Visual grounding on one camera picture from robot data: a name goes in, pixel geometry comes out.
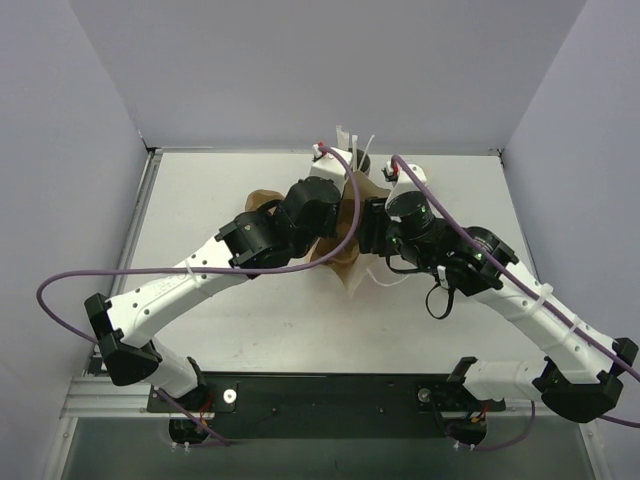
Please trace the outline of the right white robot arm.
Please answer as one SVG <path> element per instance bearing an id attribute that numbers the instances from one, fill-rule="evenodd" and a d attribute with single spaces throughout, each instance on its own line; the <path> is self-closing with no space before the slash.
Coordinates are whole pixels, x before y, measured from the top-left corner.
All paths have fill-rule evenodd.
<path id="1" fill-rule="evenodd" d="M 362 252 L 400 256 L 408 273 L 432 276 L 448 296 L 460 293 L 489 307 L 542 352 L 533 360 L 459 361 L 450 379 L 477 401 L 531 400 L 576 423 L 613 410 L 623 392 L 620 377 L 638 346 L 597 332 L 560 304 L 515 252 L 491 231 L 454 228 L 436 217 L 419 191 L 392 200 L 365 200 L 358 242 Z"/>

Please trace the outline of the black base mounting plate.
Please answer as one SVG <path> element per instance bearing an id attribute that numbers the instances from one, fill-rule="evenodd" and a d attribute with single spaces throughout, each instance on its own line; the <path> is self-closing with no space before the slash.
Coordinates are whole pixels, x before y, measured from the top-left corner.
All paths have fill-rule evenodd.
<path id="1" fill-rule="evenodd" d="M 195 392 L 148 397 L 150 413 L 188 411 L 229 440 L 426 439 L 447 416 L 503 412 L 441 374 L 206 372 Z"/>

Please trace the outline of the brown paper bag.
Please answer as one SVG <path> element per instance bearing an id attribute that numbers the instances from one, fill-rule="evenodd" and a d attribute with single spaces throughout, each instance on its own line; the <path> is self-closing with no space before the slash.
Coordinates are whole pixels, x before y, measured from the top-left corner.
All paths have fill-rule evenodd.
<path id="1" fill-rule="evenodd" d="M 388 189 L 376 185 L 361 172 L 355 173 L 355 179 L 356 186 L 360 193 L 360 203 L 356 204 L 355 202 L 355 204 L 360 214 L 362 213 L 364 201 L 367 198 L 386 198 L 390 193 Z M 351 182 L 348 182 L 345 186 L 342 199 L 343 198 L 353 198 L 355 201 Z M 341 241 L 342 240 L 331 240 L 330 238 L 318 240 L 306 255 L 305 261 L 310 262 L 326 255 Z M 407 279 L 406 275 L 394 274 L 388 270 L 381 257 L 371 254 L 361 254 L 356 237 L 351 238 L 347 246 L 332 259 L 327 260 L 324 266 L 331 269 L 340 279 L 350 297 L 354 295 L 365 277 L 369 277 L 370 280 L 381 287 L 396 286 Z"/>

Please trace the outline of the grey cylindrical straw holder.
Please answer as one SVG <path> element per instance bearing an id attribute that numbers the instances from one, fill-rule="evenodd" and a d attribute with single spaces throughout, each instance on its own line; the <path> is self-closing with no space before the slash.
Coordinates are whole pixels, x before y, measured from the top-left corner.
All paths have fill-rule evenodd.
<path id="1" fill-rule="evenodd" d="M 369 154 L 362 149 L 353 150 L 350 148 L 349 152 L 352 154 L 352 170 L 359 171 L 365 176 L 369 176 L 371 171 L 371 159 Z"/>

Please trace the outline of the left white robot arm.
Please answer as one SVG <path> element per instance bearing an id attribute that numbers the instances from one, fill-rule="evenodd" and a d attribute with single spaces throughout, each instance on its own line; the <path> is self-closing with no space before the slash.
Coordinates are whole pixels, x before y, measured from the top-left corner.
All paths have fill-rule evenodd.
<path id="1" fill-rule="evenodd" d="M 215 294 L 306 256 L 318 239 L 334 234 L 343 191 L 317 176 L 300 180 L 274 206 L 243 212 L 221 227 L 176 265 L 175 274 L 111 298 L 87 298 L 85 311 L 112 383 L 146 381 L 179 409 L 199 408 L 205 398 L 199 367 L 161 345 L 156 334 Z"/>

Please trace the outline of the aluminium rail frame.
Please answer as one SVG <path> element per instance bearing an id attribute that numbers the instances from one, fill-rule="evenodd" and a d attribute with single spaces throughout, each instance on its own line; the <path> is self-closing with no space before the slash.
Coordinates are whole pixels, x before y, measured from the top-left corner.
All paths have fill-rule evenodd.
<path id="1" fill-rule="evenodd" d="M 444 414 L 503 412 L 505 403 L 477 400 L 445 374 L 311 374 L 207 372 L 205 391 L 178 404 L 205 418 L 285 416 L 415 417 L 429 411 Z M 105 376 L 81 377 L 71 383 L 63 412 L 69 416 L 169 414 L 175 411 L 146 383 L 115 386 Z"/>

